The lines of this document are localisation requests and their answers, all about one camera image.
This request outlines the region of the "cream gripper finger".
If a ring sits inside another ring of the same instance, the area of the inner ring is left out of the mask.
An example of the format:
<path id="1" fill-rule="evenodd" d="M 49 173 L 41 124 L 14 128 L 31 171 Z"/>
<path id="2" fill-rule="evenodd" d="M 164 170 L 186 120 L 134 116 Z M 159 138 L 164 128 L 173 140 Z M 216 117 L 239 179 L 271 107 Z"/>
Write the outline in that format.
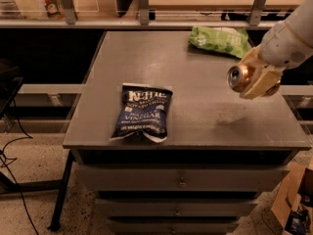
<path id="1" fill-rule="evenodd" d="M 280 70 L 257 70 L 240 97 L 252 100 L 274 95 L 280 88 L 282 75 Z"/>
<path id="2" fill-rule="evenodd" d="M 239 61 L 238 66 L 240 68 L 255 69 L 256 63 L 257 63 L 256 56 L 247 55 Z"/>

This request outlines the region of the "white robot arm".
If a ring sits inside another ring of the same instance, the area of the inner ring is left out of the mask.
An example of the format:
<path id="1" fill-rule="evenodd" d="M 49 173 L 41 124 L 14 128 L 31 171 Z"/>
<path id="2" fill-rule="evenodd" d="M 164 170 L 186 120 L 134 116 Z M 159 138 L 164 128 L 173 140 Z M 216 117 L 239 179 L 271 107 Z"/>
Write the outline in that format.
<path id="1" fill-rule="evenodd" d="M 244 99 L 264 96 L 280 83 L 284 71 L 298 68 L 313 55 L 313 0 L 305 0 L 285 20 L 277 22 L 240 61 L 253 69 L 240 93 Z"/>

